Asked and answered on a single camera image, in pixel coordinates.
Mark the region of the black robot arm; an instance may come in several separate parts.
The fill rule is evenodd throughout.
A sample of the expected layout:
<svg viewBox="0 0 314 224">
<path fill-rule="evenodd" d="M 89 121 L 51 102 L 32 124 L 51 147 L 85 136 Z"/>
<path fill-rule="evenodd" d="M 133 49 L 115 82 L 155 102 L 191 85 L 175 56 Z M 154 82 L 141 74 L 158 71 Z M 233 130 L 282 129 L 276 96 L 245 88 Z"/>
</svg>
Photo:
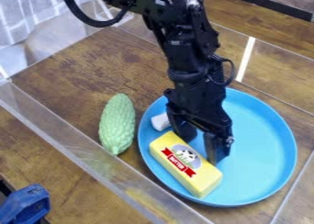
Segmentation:
<svg viewBox="0 0 314 224">
<path fill-rule="evenodd" d="M 186 141 L 204 133 L 210 163 L 217 164 L 232 151 L 232 118 L 224 110 L 226 85 L 225 58 L 216 55 L 218 33 L 213 29 L 204 0 L 103 0 L 141 14 L 157 36 L 169 61 L 174 88 L 165 91 L 167 115 L 175 134 Z"/>
</svg>

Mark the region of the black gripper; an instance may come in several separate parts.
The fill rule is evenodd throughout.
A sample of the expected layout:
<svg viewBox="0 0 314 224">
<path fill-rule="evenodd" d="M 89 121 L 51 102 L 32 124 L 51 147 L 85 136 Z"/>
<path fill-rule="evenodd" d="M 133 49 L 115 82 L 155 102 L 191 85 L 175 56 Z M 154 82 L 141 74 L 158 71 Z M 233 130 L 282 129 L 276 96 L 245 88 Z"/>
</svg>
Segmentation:
<svg viewBox="0 0 314 224">
<path fill-rule="evenodd" d="M 197 129 L 204 134 L 208 161 L 217 165 L 232 153 L 234 137 L 232 118 L 222 107 L 226 97 L 224 69 L 208 73 L 169 70 L 174 89 L 165 91 L 169 99 L 167 116 L 173 131 L 185 142 L 191 142 Z"/>
</svg>

